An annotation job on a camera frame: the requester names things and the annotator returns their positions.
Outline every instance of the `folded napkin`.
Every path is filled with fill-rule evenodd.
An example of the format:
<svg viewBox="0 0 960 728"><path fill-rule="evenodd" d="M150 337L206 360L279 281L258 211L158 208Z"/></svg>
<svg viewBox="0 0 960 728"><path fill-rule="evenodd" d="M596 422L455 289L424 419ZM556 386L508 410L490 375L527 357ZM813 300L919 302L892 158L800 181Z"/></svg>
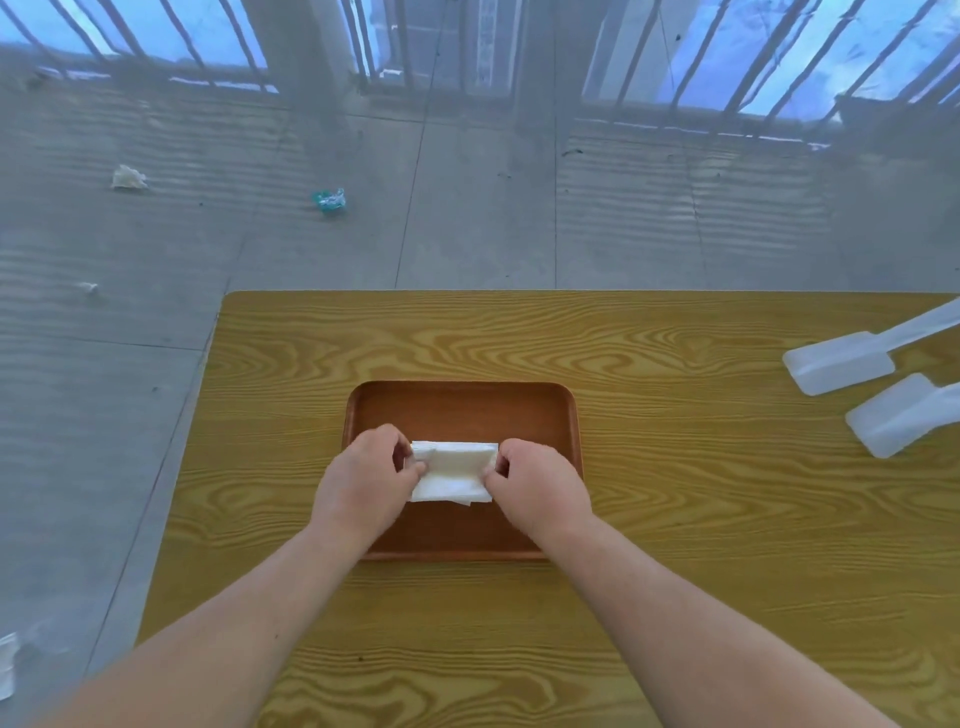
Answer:
<svg viewBox="0 0 960 728"><path fill-rule="evenodd" d="M493 500L481 474L496 465L496 443L434 443L415 440L410 460L426 463L427 470L410 496L416 500L452 500L462 505Z"/></svg>

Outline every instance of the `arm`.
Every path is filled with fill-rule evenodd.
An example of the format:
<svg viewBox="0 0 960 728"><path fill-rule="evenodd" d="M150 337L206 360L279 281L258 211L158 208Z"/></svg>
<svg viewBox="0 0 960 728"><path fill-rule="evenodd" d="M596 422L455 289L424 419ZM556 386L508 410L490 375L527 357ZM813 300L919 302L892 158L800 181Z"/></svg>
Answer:
<svg viewBox="0 0 960 728"><path fill-rule="evenodd" d="M424 466L392 425L324 474L310 523L253 571L89 682L37 728L245 726L356 561L399 515Z"/></svg>
<svg viewBox="0 0 960 728"><path fill-rule="evenodd" d="M664 725L894 725L593 516L583 481L553 449L508 440L485 482L507 518L569 577Z"/></svg>

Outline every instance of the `wooden table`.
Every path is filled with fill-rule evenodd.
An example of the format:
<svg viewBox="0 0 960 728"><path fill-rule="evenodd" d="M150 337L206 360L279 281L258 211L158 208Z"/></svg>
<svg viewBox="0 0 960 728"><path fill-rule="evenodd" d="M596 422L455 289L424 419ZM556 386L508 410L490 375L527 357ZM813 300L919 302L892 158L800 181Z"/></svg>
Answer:
<svg viewBox="0 0 960 728"><path fill-rule="evenodd" d="M923 371L809 398L784 351L945 296L242 292L224 300L140 640L307 522L368 379L551 380L575 395L596 512L903 725L960 723L960 434L875 460L844 413ZM271 724L657 725L547 564L362 564L264 707Z"/></svg>

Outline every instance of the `brown tray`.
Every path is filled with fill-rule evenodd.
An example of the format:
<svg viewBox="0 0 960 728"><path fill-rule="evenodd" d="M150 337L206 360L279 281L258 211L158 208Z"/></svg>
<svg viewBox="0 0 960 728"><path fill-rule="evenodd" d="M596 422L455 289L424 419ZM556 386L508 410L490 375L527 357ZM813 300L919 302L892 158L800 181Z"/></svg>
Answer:
<svg viewBox="0 0 960 728"><path fill-rule="evenodd" d="M561 384L522 381L368 381L350 394L344 447L390 423L410 440L502 443L511 437L555 448L583 477L577 405ZM365 559L508 561L543 554L495 503L407 503Z"/></svg>

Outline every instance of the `plastic scraper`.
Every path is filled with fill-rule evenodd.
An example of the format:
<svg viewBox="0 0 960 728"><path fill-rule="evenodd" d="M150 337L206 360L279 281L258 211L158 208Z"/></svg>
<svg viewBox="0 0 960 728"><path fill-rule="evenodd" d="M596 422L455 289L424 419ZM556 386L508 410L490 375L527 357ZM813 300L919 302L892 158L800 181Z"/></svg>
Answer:
<svg viewBox="0 0 960 728"><path fill-rule="evenodd" d="M889 352L960 324L960 298L937 306L882 333L858 331L794 349L783 355L801 391L822 395L897 370Z"/></svg>
<svg viewBox="0 0 960 728"><path fill-rule="evenodd" d="M960 384L938 387L910 375L847 413L847 424L874 457L890 457L934 427L960 422Z"/></svg>

